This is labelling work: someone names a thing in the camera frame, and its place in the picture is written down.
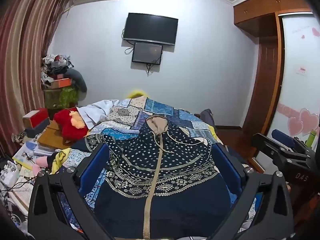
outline striped curtain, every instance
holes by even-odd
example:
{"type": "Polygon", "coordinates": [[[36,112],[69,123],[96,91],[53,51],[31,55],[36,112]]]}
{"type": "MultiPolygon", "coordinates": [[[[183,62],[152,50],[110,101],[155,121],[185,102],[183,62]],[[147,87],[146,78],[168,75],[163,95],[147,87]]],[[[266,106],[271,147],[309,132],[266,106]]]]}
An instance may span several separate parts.
{"type": "Polygon", "coordinates": [[[0,21],[0,146],[13,154],[22,116],[44,107],[40,67],[69,0],[12,0],[0,21]]]}

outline blue gripper pad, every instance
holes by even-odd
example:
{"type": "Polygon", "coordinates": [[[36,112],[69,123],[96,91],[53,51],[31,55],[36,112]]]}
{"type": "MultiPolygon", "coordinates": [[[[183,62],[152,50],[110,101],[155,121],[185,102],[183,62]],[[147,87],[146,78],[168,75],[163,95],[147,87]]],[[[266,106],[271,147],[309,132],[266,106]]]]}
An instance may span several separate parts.
{"type": "Polygon", "coordinates": [[[224,153],[219,148],[218,144],[212,146],[212,158],[230,192],[240,197],[242,193],[242,186],[241,177],[237,172],[237,169],[242,171],[244,169],[242,164],[237,160],[236,157],[232,157],[228,152],[224,153]]]}
{"type": "Polygon", "coordinates": [[[81,175],[79,188],[81,196],[87,195],[93,189],[102,169],[109,160],[109,152],[109,146],[104,143],[81,175]]]}
{"type": "Polygon", "coordinates": [[[277,129],[272,131],[271,136],[273,137],[273,139],[277,140],[278,142],[281,142],[289,148],[295,147],[293,138],[277,129]]]}

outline beige zipper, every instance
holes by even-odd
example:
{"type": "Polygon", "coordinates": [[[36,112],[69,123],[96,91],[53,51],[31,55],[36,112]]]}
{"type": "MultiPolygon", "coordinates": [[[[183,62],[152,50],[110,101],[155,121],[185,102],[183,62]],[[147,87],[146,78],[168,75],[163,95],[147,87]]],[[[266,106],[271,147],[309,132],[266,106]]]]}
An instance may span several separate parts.
{"type": "Polygon", "coordinates": [[[161,159],[162,159],[162,154],[163,154],[163,141],[162,141],[162,134],[159,134],[160,137],[160,149],[159,149],[159,155],[158,155],[158,162],[156,166],[156,171],[151,183],[150,187],[150,193],[146,199],[146,204],[144,206],[144,220],[143,220],[143,238],[144,239],[150,239],[150,209],[151,209],[151,201],[153,198],[153,195],[156,190],[156,184],[157,184],[157,179],[159,176],[160,172],[160,166],[161,166],[161,159]]]}

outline television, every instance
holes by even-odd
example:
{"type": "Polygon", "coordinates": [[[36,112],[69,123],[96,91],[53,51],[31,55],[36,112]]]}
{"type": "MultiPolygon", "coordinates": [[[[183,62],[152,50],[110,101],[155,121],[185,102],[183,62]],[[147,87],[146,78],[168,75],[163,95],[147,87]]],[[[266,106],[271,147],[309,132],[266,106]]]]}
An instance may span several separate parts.
{"type": "Polygon", "coordinates": [[[164,16],[129,13],[124,29],[124,40],[148,41],[175,45],[178,19],[164,16]]]}
{"type": "Polygon", "coordinates": [[[136,42],[133,48],[132,62],[160,65],[162,45],[136,42]]]}

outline red plush toy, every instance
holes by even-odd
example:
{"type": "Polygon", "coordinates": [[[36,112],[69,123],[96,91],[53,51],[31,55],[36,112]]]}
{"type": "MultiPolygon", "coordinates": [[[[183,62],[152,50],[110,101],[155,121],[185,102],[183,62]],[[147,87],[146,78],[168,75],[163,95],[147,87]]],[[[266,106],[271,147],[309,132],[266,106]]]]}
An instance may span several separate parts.
{"type": "Polygon", "coordinates": [[[62,126],[61,134],[65,140],[77,141],[87,135],[88,128],[76,107],[57,112],[53,119],[62,126]]]}

